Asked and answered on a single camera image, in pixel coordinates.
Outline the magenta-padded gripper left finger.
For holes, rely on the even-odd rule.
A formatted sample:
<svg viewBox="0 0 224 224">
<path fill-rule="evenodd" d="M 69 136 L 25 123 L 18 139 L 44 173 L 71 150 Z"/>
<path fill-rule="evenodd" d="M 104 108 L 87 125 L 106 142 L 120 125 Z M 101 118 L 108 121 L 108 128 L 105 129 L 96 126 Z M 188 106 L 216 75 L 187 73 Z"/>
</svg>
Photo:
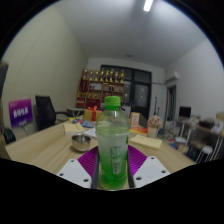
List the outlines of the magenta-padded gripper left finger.
<svg viewBox="0 0 224 224">
<path fill-rule="evenodd" d="M 98 186 L 98 173 L 98 148 L 94 147 L 80 158 L 70 159 L 57 175 L 81 187 L 96 189 Z"/>
</svg>

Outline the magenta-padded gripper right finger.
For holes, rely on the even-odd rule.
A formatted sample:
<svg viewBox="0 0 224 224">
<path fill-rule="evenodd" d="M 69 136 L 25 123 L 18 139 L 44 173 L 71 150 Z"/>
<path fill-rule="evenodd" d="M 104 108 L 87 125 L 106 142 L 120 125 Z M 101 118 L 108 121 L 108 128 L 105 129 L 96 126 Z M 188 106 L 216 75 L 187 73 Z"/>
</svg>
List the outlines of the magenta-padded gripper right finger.
<svg viewBox="0 0 224 224">
<path fill-rule="evenodd" d="M 170 174 L 155 156 L 147 157 L 133 146 L 128 146 L 127 165 L 130 188 L 143 187 Z"/>
</svg>

